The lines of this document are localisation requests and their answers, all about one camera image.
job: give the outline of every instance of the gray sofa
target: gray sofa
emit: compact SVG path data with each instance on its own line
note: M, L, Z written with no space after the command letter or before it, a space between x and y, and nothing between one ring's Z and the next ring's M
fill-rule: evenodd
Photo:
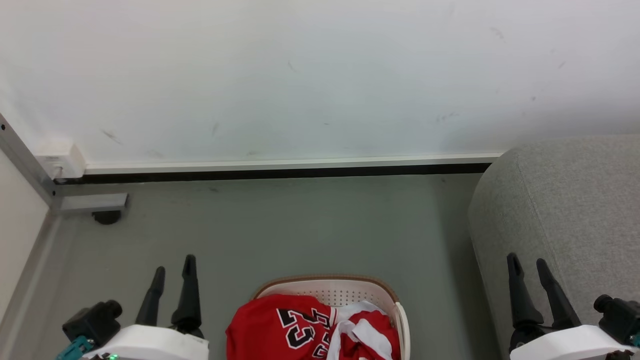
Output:
M544 258L582 323L594 300L640 300L640 136L597 136L510 150L484 173L470 233L503 358L511 327L506 256L516 252L534 304L552 322L536 260Z

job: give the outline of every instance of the red and white cloth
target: red and white cloth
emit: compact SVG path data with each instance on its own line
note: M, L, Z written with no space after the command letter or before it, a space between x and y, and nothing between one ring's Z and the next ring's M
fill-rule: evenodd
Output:
M330 307L316 298L270 295L238 309L227 360L399 360L397 331L369 302Z

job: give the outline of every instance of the laundry basket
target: laundry basket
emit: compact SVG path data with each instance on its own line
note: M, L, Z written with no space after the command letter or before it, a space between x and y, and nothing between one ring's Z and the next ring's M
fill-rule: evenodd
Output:
M396 293L380 280L372 277L333 274L284 277L263 285L253 299L273 294L310 295L321 303L333 307L366 300L389 315L391 324L398 331L401 359L409 360L411 339L406 313Z

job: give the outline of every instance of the floor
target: floor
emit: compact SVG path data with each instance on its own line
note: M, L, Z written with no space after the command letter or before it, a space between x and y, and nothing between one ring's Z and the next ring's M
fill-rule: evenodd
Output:
M166 268L159 325L178 302L184 256L197 258L202 331L225 358L235 310L277 277L378 277L398 294L413 359L498 359L466 210L479 174L263 179L78 186L129 192L116 224L68 215L69 242L35 359L68 344L60 327L82 307L115 299L133 323L157 266Z

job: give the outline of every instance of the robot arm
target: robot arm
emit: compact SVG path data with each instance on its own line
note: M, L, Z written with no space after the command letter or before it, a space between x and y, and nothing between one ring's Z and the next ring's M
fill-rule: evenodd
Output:
M533 306L516 254L507 257L513 335L511 360L625 360L640 351L640 304L598 297L594 308L603 314L599 326L582 325L547 263L538 259L540 283L547 292L554 322Z
M114 300L82 309L63 325L72 343L56 360L208 360L209 342L200 330L200 294L193 255L185 259L182 278L180 301L170 328L156 326L164 291L164 268L160 266L135 325L120 329L115 319L122 308Z

